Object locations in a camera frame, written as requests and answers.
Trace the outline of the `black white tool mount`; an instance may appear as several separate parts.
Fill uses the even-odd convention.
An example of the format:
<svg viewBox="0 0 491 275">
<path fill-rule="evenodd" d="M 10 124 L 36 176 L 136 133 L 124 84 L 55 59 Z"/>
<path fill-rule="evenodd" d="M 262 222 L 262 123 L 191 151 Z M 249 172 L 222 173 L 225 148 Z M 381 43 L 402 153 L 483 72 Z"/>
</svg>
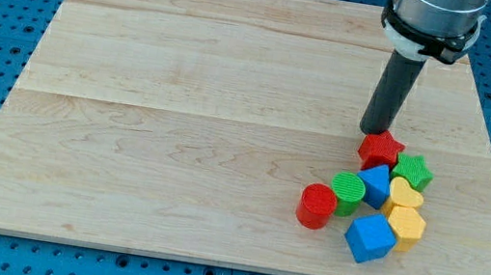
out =
<svg viewBox="0 0 491 275">
<path fill-rule="evenodd" d="M 436 37 L 404 23 L 395 13 L 393 0 L 387 0 L 382 11 L 381 24 L 384 34 L 402 57 L 414 62 L 424 62 L 433 57 L 443 64 L 451 65 L 465 56 L 477 42 L 480 26 L 485 18 L 482 14 L 475 19 L 471 29 L 460 36 Z"/>
</svg>

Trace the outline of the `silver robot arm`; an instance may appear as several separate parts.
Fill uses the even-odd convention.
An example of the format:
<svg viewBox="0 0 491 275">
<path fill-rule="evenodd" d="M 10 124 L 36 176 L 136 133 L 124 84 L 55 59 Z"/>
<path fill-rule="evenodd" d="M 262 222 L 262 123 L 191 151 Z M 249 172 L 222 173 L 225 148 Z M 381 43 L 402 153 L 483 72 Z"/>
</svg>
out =
<svg viewBox="0 0 491 275">
<path fill-rule="evenodd" d="M 394 50 L 360 120 L 365 134 L 389 130 L 428 59 L 451 65 L 479 38 L 489 0 L 386 0 L 381 24 Z"/>
</svg>

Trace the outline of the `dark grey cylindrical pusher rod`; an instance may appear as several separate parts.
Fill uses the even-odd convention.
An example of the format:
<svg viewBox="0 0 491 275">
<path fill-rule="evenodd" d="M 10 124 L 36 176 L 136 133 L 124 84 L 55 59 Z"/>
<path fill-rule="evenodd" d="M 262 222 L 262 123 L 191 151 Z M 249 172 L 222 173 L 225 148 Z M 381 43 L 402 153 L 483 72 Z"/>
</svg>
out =
<svg viewBox="0 0 491 275">
<path fill-rule="evenodd" d="M 364 134 L 389 130 L 424 65 L 393 51 L 360 120 Z"/>
</svg>

